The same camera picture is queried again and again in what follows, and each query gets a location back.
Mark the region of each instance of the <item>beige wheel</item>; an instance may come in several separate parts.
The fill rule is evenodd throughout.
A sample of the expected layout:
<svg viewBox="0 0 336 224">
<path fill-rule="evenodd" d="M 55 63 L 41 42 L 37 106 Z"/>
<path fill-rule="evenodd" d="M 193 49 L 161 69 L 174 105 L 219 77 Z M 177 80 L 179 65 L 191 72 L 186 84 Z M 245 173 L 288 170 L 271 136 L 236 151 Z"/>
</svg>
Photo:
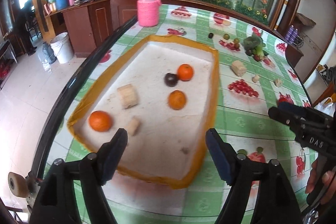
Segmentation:
<svg viewBox="0 0 336 224">
<path fill-rule="evenodd" d="M 29 195 L 28 185 L 25 178 L 19 174 L 8 173 L 8 185 L 14 196 L 26 198 Z"/>
</svg>

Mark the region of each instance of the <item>finger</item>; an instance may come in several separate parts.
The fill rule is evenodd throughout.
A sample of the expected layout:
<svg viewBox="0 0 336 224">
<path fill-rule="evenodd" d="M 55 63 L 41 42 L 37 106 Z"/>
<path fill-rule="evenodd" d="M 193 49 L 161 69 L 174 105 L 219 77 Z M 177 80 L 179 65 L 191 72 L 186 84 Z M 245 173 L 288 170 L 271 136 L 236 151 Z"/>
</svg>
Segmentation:
<svg viewBox="0 0 336 224">
<path fill-rule="evenodd" d="M 313 169 L 316 169 L 317 168 L 317 159 L 313 161 L 313 163 L 311 164 L 311 167 Z"/>
<path fill-rule="evenodd" d="M 331 181 L 333 179 L 334 174 L 335 174 L 334 172 L 328 171 L 322 177 L 322 182 L 323 182 L 324 185 L 328 186 L 330 183 L 331 183 L 331 185 L 330 185 L 328 191 L 325 193 L 325 195 L 321 199 L 321 204 L 325 204 L 329 200 L 331 200 L 331 198 L 333 197 L 333 195 L 336 191 L 336 180 Z"/>
<path fill-rule="evenodd" d="M 307 181 L 307 187 L 306 187 L 306 190 L 305 190 L 305 193 L 306 194 L 309 194 L 311 193 L 311 191 L 314 189 L 315 187 L 315 183 L 316 183 L 316 179 L 317 179 L 317 173 L 316 173 L 316 170 L 315 169 L 312 169 L 310 171 L 310 176 L 309 176 L 309 179 Z"/>
</svg>

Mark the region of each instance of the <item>white floor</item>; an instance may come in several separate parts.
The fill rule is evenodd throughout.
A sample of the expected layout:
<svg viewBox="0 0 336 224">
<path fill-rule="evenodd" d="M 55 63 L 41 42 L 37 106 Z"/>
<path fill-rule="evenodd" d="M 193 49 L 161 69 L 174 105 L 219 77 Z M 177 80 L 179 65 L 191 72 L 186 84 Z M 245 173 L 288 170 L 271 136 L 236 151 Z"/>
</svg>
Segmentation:
<svg viewBox="0 0 336 224">
<path fill-rule="evenodd" d="M 0 197 L 6 206 L 15 208 L 26 208 L 26 201 L 9 190 L 8 172 L 28 174 L 44 122 L 58 95 L 85 60 L 74 57 L 66 64 L 56 61 L 51 72 L 46 72 L 39 60 L 43 56 L 41 40 L 37 46 L 34 55 L 19 57 L 0 91 Z"/>
</svg>

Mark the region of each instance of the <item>person in dark clothing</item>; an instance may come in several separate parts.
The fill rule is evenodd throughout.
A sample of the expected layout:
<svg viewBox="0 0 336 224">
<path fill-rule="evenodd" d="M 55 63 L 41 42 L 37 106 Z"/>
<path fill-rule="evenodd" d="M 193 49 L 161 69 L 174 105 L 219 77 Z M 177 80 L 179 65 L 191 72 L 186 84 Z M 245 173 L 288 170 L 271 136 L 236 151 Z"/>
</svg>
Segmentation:
<svg viewBox="0 0 336 224">
<path fill-rule="evenodd" d="M 26 29 L 26 22 L 33 22 L 34 13 L 32 12 L 33 1 L 28 0 L 25 3 L 25 6 L 20 10 L 19 14 L 13 25 L 13 32 L 19 38 L 21 38 L 23 46 L 28 53 L 28 56 L 31 56 L 35 53 L 37 47 L 33 47 L 33 44 L 30 41 L 29 32 Z"/>
</svg>

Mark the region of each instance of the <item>orange fruit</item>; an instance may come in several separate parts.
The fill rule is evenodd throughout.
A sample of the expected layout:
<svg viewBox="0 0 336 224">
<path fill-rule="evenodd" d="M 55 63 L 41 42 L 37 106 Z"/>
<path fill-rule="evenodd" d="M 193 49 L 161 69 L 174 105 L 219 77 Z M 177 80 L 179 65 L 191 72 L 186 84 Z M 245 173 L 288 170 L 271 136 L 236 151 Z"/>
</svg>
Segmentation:
<svg viewBox="0 0 336 224">
<path fill-rule="evenodd" d="M 182 81 L 189 81 L 194 76 L 194 69 L 191 65 L 182 64 L 178 67 L 177 76 Z"/>
<path fill-rule="evenodd" d="M 180 90 L 174 90 L 168 97 L 168 105 L 170 108 L 180 110 L 184 108 L 187 103 L 185 94 Z"/>
<path fill-rule="evenodd" d="M 92 112 L 89 117 L 89 125 L 95 131 L 108 131 L 112 127 L 112 124 L 111 116 L 101 110 Z"/>
</svg>

